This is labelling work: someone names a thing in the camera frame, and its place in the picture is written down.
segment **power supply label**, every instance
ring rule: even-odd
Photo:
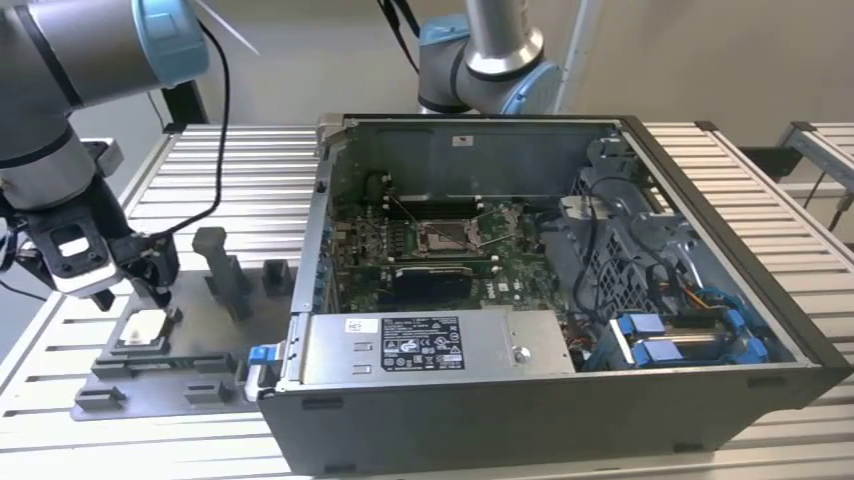
[[[459,317],[383,318],[383,370],[463,370]]]

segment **sticker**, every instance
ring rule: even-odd
[[[347,333],[376,333],[379,331],[379,318],[348,318],[344,323]]]
[[[383,318],[381,364],[387,372],[463,370],[459,317]]]
[[[456,135],[451,137],[452,147],[471,147],[475,144],[475,137],[471,135]]]

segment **motherboard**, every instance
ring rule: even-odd
[[[403,201],[335,223],[344,312],[552,310],[567,299],[521,201]]]

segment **robotic arm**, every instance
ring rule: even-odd
[[[421,28],[421,113],[550,113],[562,72],[544,59],[527,0],[465,0],[465,12],[432,18]]]
[[[560,69],[544,61],[525,0],[467,0],[420,35],[424,113],[547,113]],[[104,169],[68,123],[80,108],[192,79],[207,47],[185,0],[53,0],[0,9],[0,272],[18,261],[54,290],[112,304],[131,279],[159,307],[179,271],[171,231],[128,226]],[[34,250],[17,255],[17,234]]]
[[[0,215],[28,269],[62,293],[109,308],[123,278],[159,306],[177,275],[171,235],[128,226],[100,168],[68,123],[80,108],[204,73],[208,54],[183,0],[61,0],[0,10]]]

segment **orange wire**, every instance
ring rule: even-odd
[[[699,298],[696,295],[694,295],[694,292],[692,292],[692,291],[690,291],[686,287],[682,287],[682,290],[684,290],[684,293],[687,293],[687,294],[688,294],[688,297],[691,297],[691,300],[694,300],[694,302],[695,302],[700,307],[703,307],[703,308],[711,308],[711,307],[706,304],[706,302],[703,302],[703,301],[700,300],[700,298]]]

